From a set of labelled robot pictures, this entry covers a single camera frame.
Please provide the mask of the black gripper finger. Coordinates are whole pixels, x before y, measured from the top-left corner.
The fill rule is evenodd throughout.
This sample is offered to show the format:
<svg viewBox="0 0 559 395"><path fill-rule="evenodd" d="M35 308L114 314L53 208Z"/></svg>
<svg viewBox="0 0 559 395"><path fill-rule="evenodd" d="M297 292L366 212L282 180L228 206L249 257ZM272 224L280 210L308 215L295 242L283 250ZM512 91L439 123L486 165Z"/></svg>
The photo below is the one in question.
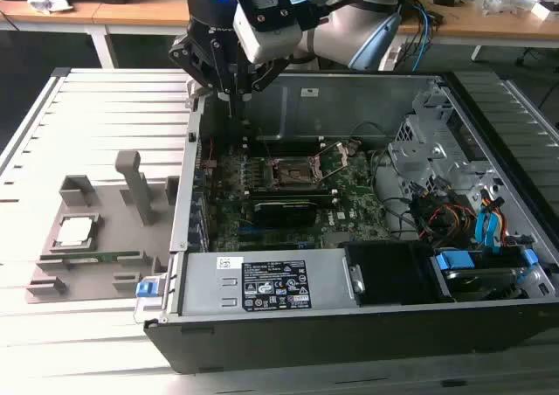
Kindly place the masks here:
<svg viewBox="0 0 559 395"><path fill-rule="evenodd" d="M229 117L234 115L234 84L224 48L210 38L210 50L205 51L193 37L178 36L169 50L170 59L206 90L213 91L226 101Z"/></svg>
<svg viewBox="0 0 559 395"><path fill-rule="evenodd" d="M289 59L274 59L263 64L250 64L246 59L237 64L234 114L241 115L253 93L268 87L289 66Z"/></svg>

